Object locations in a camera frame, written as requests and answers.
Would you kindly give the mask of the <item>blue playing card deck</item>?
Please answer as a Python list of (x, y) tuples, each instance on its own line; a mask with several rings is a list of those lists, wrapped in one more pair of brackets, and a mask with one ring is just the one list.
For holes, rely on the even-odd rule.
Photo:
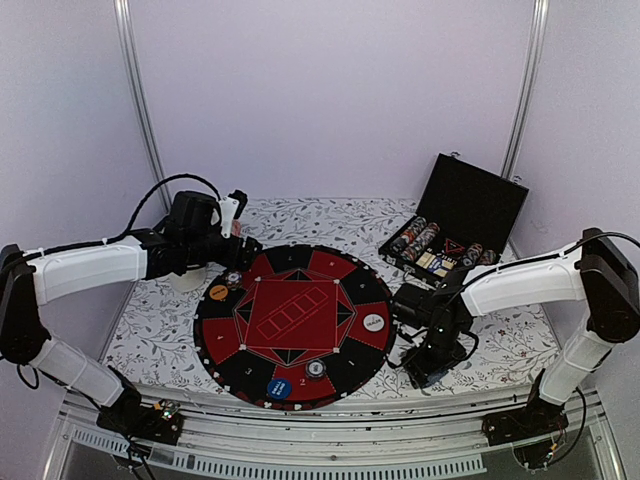
[(432, 385), (432, 384), (435, 384), (435, 383), (441, 381), (442, 378), (445, 377), (448, 373), (449, 373), (449, 369), (448, 368), (441, 368), (441, 369), (438, 369), (435, 372), (429, 373), (426, 376), (427, 384), (428, 385)]

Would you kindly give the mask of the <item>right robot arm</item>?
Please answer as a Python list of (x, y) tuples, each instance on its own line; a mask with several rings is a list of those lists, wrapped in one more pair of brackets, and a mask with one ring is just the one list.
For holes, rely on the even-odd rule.
[(589, 228), (575, 243), (510, 263), (462, 267), (433, 290), (403, 284), (392, 300), (398, 320), (416, 328), (400, 358), (413, 385), (421, 388), (466, 360), (459, 344), (473, 320), (531, 304), (585, 302), (584, 317), (552, 365), (536, 377), (526, 404), (483, 421), (486, 433), (537, 436), (565, 427), (564, 406), (617, 344), (639, 332), (639, 274), (615, 246), (637, 239)]

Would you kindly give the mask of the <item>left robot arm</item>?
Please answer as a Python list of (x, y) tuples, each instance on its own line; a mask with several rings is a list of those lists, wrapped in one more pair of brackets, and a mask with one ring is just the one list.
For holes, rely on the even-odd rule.
[(106, 367), (47, 328), (42, 309), (86, 292), (170, 280), (173, 289), (198, 289), (211, 264), (245, 271), (261, 246), (235, 229), (247, 204), (236, 190), (218, 198), (196, 191), (176, 194), (155, 228), (127, 226), (116, 237), (27, 250), (1, 251), (1, 355), (29, 366), (89, 397), (128, 434), (148, 426), (140, 394), (123, 374)]

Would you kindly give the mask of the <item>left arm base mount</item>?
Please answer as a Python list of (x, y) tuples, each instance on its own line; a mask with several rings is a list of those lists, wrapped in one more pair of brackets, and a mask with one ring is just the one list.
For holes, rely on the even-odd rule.
[(184, 416), (179, 412), (180, 403), (161, 399), (152, 406), (145, 406), (134, 385), (117, 370), (110, 370), (120, 380), (123, 392), (112, 406), (99, 408), (97, 426), (127, 439), (176, 446), (184, 424)]

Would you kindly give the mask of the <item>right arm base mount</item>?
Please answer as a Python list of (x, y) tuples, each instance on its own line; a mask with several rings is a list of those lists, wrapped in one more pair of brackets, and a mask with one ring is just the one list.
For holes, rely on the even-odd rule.
[[(563, 437), (569, 422), (564, 407), (531, 396), (523, 407), (491, 413), (483, 417), (481, 431), (490, 446), (513, 443), (558, 433)], [(558, 440), (516, 447), (516, 461), (528, 470), (548, 467), (558, 448)]]

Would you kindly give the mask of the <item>small poker chip stack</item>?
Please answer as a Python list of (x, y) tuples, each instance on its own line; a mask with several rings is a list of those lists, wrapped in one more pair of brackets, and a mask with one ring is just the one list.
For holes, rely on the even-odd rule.
[(314, 359), (305, 364), (305, 377), (311, 381), (321, 380), (326, 373), (326, 364), (321, 359)]

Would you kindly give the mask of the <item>white dealer button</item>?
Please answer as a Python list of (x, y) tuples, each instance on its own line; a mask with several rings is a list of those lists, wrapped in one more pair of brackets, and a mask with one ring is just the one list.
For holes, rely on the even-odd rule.
[(362, 320), (363, 328), (370, 333), (378, 333), (384, 330), (388, 321), (379, 314), (367, 314)]

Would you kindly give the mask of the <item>blue small blind button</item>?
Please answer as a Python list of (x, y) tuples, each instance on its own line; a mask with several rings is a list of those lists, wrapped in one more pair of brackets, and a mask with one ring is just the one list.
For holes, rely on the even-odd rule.
[(268, 385), (266, 393), (275, 400), (286, 400), (292, 393), (293, 387), (289, 380), (285, 378), (274, 378)]

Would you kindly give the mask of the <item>orange big blind button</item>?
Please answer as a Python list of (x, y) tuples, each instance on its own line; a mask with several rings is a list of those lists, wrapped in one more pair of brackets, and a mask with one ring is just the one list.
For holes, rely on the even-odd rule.
[(215, 284), (209, 290), (208, 295), (214, 301), (225, 301), (229, 295), (229, 289), (226, 285)]

